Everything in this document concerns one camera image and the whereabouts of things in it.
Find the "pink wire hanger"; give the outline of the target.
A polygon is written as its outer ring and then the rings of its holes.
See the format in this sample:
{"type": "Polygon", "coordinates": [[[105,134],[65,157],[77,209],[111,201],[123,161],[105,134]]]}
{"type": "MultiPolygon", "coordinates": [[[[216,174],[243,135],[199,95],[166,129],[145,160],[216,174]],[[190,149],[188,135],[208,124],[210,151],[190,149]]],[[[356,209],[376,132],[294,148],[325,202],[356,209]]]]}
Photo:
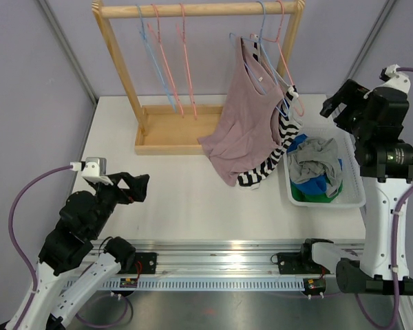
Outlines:
{"type": "Polygon", "coordinates": [[[179,98],[179,95],[176,89],[176,84],[174,82],[173,75],[171,73],[171,70],[170,70],[170,67],[167,61],[165,49],[162,44],[162,38],[161,38],[161,32],[160,32],[160,16],[159,16],[158,8],[153,3],[151,4],[151,6],[152,6],[153,12],[156,17],[157,27],[156,27],[156,30],[154,30],[151,26],[149,26],[149,31],[153,34],[154,38],[156,39],[158,49],[160,50],[162,68],[164,69],[167,83],[169,84],[169,88],[173,96],[173,103],[175,104],[175,112],[178,112],[182,117],[184,117],[184,109],[180,101],[180,98],[179,98]]]}

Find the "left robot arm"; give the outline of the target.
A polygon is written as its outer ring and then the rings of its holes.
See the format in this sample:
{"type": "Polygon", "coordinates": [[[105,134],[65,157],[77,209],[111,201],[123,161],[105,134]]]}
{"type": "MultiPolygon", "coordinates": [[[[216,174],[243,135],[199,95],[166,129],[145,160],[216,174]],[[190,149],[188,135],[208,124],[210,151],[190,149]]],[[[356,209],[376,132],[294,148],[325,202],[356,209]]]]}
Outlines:
{"type": "Polygon", "coordinates": [[[96,289],[116,273],[126,274],[135,265],[135,247],[117,236],[103,253],[67,290],[63,286],[93,249],[96,240],[118,204],[143,202],[148,174],[121,172],[103,182],[71,194],[59,212],[59,221],[45,239],[36,265],[29,264],[32,286],[19,309],[0,329],[65,329],[96,289]]]}

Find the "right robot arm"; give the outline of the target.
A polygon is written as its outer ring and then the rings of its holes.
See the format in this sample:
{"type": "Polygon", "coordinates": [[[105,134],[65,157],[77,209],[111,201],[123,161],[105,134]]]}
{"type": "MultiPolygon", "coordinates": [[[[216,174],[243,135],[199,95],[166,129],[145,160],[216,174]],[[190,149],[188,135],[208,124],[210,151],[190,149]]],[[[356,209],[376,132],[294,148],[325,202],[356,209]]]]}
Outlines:
{"type": "Polygon", "coordinates": [[[402,73],[369,90],[348,79],[323,103],[321,116],[334,118],[354,137],[354,156],[366,193],[366,240],[360,257],[349,256],[332,241],[307,239],[299,266],[321,266],[336,276],[347,294],[413,296],[405,257],[405,210],[413,191],[413,147],[400,139],[409,109],[410,80],[402,73]]]}

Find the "green tank top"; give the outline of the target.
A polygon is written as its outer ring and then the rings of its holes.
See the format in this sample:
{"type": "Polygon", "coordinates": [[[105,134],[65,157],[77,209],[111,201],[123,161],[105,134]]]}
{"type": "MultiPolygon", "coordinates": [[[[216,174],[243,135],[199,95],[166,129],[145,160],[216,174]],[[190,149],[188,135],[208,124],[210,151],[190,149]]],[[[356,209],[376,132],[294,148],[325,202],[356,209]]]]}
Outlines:
{"type": "Polygon", "coordinates": [[[302,192],[296,185],[294,185],[292,182],[290,183],[291,187],[291,192],[293,199],[298,202],[309,202],[309,203],[323,203],[323,204],[328,204],[331,203],[334,199],[338,197],[338,195],[342,192],[343,190],[343,184],[340,185],[338,192],[332,196],[332,197],[327,197],[325,193],[320,194],[320,195],[309,195],[304,192],[302,192]]]}

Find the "mauve tank top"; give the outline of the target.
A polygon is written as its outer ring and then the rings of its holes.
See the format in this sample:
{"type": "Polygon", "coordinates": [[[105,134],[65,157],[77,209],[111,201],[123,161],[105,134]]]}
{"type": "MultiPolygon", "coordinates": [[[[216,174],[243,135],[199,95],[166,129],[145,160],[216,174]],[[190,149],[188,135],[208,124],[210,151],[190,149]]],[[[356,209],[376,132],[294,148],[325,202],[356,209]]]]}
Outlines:
{"type": "Polygon", "coordinates": [[[235,38],[235,68],[215,131],[198,138],[204,154],[229,186],[238,175],[267,160],[280,147],[279,111],[283,93],[241,37],[235,38]]]}

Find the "light blue wire hanger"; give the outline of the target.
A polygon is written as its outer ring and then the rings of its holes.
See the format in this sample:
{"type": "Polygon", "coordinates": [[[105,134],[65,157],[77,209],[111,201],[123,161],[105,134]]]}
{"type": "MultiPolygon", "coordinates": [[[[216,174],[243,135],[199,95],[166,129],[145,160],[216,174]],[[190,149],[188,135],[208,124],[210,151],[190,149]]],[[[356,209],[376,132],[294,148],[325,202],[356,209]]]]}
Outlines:
{"type": "Polygon", "coordinates": [[[140,37],[142,39],[142,43],[144,45],[146,54],[147,54],[147,58],[149,59],[150,63],[152,64],[152,67],[156,73],[156,76],[158,78],[158,80],[160,81],[165,94],[167,96],[167,99],[172,107],[172,109],[174,111],[176,111],[176,104],[172,98],[172,96],[170,95],[170,91],[169,91],[169,86],[168,86],[168,81],[167,81],[167,77],[165,75],[165,72],[163,71],[160,62],[158,60],[157,54],[154,51],[153,47],[151,46],[149,39],[148,39],[148,34],[145,30],[145,22],[144,19],[142,17],[142,11],[140,9],[140,6],[138,4],[136,4],[136,8],[138,10],[138,14],[139,14],[139,19],[140,19],[140,29],[139,29],[139,33],[140,33],[140,37]]]}

